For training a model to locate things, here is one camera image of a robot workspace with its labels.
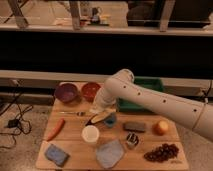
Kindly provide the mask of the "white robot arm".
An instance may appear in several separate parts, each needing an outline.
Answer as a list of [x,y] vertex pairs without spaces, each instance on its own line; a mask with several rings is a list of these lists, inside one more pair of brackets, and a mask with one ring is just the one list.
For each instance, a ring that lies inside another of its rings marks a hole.
[[132,71],[122,69],[105,80],[90,111],[99,114],[117,98],[141,105],[213,142],[213,105],[140,87]]

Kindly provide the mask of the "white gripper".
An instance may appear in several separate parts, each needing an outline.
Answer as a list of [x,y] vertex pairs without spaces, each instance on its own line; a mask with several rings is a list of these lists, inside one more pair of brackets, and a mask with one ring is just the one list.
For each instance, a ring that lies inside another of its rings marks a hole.
[[99,89],[92,106],[90,107],[90,112],[94,114],[101,113],[105,111],[108,107],[111,107],[116,102],[116,97],[113,96],[105,89]]

